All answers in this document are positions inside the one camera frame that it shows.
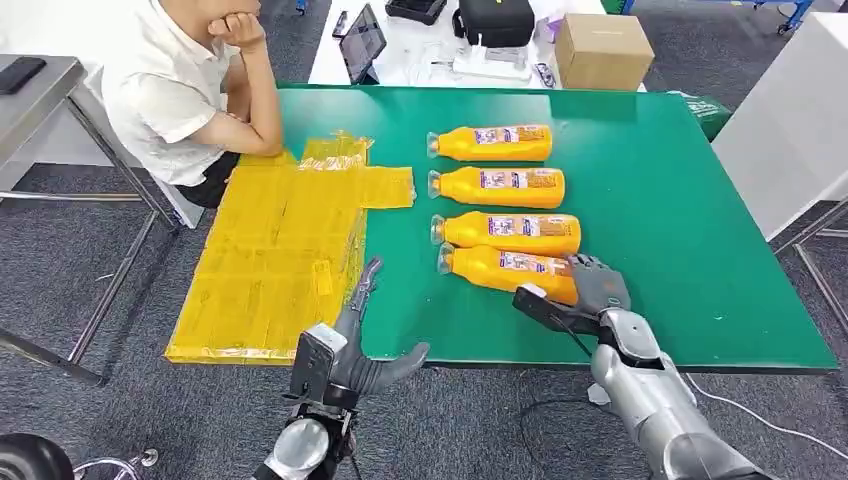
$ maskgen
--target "green table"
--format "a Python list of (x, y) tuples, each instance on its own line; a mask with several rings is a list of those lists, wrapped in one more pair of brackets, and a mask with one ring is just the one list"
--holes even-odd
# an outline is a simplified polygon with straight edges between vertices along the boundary
[(429, 240), (434, 213), (521, 209), (427, 198), (430, 169), (462, 166), (427, 158), (427, 132), (547, 123), (554, 151), (546, 166), (566, 175), (558, 211), (580, 219), (583, 252), (624, 274), (633, 310), (679, 366), (837, 368), (678, 95), (303, 86), (281, 89), (280, 99), (296, 155), (307, 137), (345, 129), (374, 139), (372, 165), (414, 169), (414, 207), (368, 214), (366, 255), (385, 260), (363, 325), (363, 348), (374, 358), (427, 341), (434, 362), (588, 363), (568, 335), (514, 310), (510, 293), (436, 273), (438, 247)]

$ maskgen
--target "silver robotic arm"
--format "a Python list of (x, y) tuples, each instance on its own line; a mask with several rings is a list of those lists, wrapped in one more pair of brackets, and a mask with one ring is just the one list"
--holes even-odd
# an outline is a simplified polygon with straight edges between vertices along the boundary
[(597, 258), (569, 258), (579, 301), (545, 299), (534, 285), (516, 291), (513, 305), (551, 330), (598, 337), (590, 398), (609, 403), (645, 452), (653, 479), (763, 480), (766, 475), (710, 428), (695, 396), (650, 325), (631, 312), (621, 274)]

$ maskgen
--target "yellow bottle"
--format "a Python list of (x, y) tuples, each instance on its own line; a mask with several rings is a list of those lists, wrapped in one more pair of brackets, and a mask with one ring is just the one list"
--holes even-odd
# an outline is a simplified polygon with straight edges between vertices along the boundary
[(525, 283), (544, 289), (548, 298), (567, 305), (577, 303), (577, 287), (571, 266), (562, 258), (501, 252), (488, 245), (439, 249), (439, 273), (453, 272), (481, 287), (514, 292)]
[(430, 198), (507, 207), (556, 208), (565, 196), (565, 175), (556, 168), (462, 167), (451, 173), (430, 171)]
[(459, 127), (442, 135), (427, 134), (427, 153), (459, 161), (544, 162), (551, 156), (553, 140), (547, 125)]
[(460, 247), (489, 245), (509, 252), (561, 257), (577, 253), (580, 222), (560, 214), (488, 214), (468, 212), (447, 220), (433, 215), (430, 240)]

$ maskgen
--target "black bag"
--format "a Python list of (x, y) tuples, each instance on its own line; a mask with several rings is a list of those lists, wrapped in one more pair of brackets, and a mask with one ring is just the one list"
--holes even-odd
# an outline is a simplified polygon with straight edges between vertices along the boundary
[(459, 0), (453, 13), (453, 33), (489, 48), (523, 47), (533, 35), (535, 16), (529, 0)]

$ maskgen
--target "robotic arm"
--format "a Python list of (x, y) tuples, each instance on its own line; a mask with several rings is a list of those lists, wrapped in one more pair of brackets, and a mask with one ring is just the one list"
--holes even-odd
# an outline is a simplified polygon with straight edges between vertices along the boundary
[(574, 307), (545, 299), (535, 285), (520, 287), (513, 306), (545, 327), (598, 338), (589, 389), (596, 403), (609, 403), (648, 457), (654, 479), (768, 480), (710, 428), (695, 396), (660, 349), (650, 325), (631, 312), (620, 273), (597, 258), (569, 259), (579, 301)]
[[(650, 325), (630, 311), (620, 273), (597, 258), (569, 257), (578, 303), (551, 302), (535, 285), (519, 287), (513, 306), (545, 327), (571, 335), (592, 357), (596, 403), (609, 403), (648, 457), (655, 480), (775, 480), (725, 443), (698, 410), (695, 396)], [(292, 370), (290, 395), (298, 400), (273, 451), (255, 480), (333, 478), (352, 456), (356, 404), (421, 367), (429, 345), (420, 343), (392, 362), (374, 362), (360, 346), (360, 329), (374, 277), (381, 266), (365, 267), (335, 329), (324, 324), (303, 332)], [(578, 334), (598, 338), (592, 354)]]
[(335, 328), (321, 323), (301, 333), (289, 386), (299, 403), (253, 474), (255, 480), (333, 478), (338, 464), (353, 455), (360, 395), (408, 377), (424, 364), (430, 350), (426, 343), (391, 362), (375, 362), (362, 353), (362, 318), (381, 266), (379, 258), (365, 266)]

